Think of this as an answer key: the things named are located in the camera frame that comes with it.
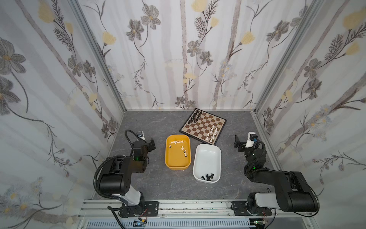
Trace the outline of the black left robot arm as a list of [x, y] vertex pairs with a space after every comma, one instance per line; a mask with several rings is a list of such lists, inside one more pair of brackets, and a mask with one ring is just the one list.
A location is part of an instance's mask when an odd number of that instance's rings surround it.
[[153, 139], [149, 142], [138, 140], [132, 143], [131, 156], [107, 158], [94, 174], [95, 192], [103, 198], [116, 199], [127, 206], [141, 205], [143, 195], [132, 186], [132, 174], [146, 171], [150, 162], [148, 153], [155, 149]]

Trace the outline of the brown folding chess board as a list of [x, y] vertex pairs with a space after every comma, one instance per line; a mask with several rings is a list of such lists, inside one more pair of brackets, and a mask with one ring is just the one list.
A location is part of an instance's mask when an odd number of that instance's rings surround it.
[[216, 145], [227, 120], [195, 108], [179, 130], [202, 143]]

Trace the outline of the black chess piece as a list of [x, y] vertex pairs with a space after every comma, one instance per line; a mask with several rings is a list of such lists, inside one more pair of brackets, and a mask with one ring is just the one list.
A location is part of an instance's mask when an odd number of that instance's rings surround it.
[[206, 174], [205, 176], [201, 176], [201, 179], [205, 180], [205, 181], [213, 181], [214, 178], [214, 174]]

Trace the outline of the white plastic tray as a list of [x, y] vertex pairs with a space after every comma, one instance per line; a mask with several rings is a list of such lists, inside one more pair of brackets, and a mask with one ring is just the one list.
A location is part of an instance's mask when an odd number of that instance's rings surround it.
[[[221, 149], [214, 145], [200, 144], [196, 148], [194, 164], [193, 164], [193, 176], [202, 183], [214, 184], [221, 178]], [[214, 174], [213, 181], [205, 181], [201, 179], [201, 176], [206, 174]]]

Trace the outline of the yellow plastic tray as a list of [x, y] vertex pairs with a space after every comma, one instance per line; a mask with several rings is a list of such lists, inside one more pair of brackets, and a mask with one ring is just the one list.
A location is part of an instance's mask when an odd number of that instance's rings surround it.
[[186, 170], [192, 162], [190, 138], [187, 135], [170, 135], [166, 139], [165, 164], [170, 170]]

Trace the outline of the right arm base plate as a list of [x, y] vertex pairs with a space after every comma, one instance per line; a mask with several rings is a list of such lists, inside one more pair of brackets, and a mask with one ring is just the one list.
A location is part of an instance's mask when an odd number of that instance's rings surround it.
[[235, 216], [272, 216], [272, 211], [268, 208], [258, 207], [255, 204], [249, 204], [247, 201], [233, 201], [230, 209], [234, 211]]

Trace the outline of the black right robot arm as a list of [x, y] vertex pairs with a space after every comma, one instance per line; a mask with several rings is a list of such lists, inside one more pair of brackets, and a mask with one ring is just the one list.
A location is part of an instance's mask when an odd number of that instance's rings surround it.
[[246, 141], [240, 141], [235, 135], [234, 147], [243, 152], [246, 158], [244, 175], [253, 183], [274, 187], [271, 193], [250, 193], [243, 210], [255, 215], [264, 210], [281, 210], [300, 216], [309, 213], [309, 217], [320, 210], [318, 196], [308, 185], [301, 172], [273, 170], [265, 167], [267, 150], [258, 135], [250, 132]]

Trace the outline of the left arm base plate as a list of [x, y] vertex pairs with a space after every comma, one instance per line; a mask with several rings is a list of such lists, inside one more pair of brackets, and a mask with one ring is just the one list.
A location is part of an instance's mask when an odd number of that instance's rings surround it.
[[147, 201], [142, 205], [127, 206], [118, 212], [118, 215], [122, 218], [127, 217], [157, 217], [159, 210], [158, 201]]

